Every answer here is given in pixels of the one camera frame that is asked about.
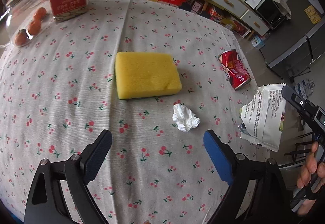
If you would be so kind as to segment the person right hand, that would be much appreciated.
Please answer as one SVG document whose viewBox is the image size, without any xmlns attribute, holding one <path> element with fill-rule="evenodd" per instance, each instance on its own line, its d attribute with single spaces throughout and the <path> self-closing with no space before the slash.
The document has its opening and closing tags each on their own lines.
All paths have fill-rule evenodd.
<svg viewBox="0 0 325 224">
<path fill-rule="evenodd" d="M 318 150 L 318 143 L 313 142 L 311 146 L 311 152 L 307 155 L 306 162 L 301 167 L 300 174 L 297 178 L 297 187 L 301 189 L 308 185 L 309 181 L 311 180 L 311 175 L 316 172 L 318 177 L 321 180 L 319 181 L 318 185 L 314 189 L 315 193 L 318 192 L 320 188 L 324 185 L 324 176 L 325 176 L 324 163 L 317 164 L 315 158 L 315 153 L 317 150 Z M 315 200 L 306 199 L 297 210 L 297 214 L 299 216 L 306 215 L 310 211 L 314 203 Z"/>
</svg>

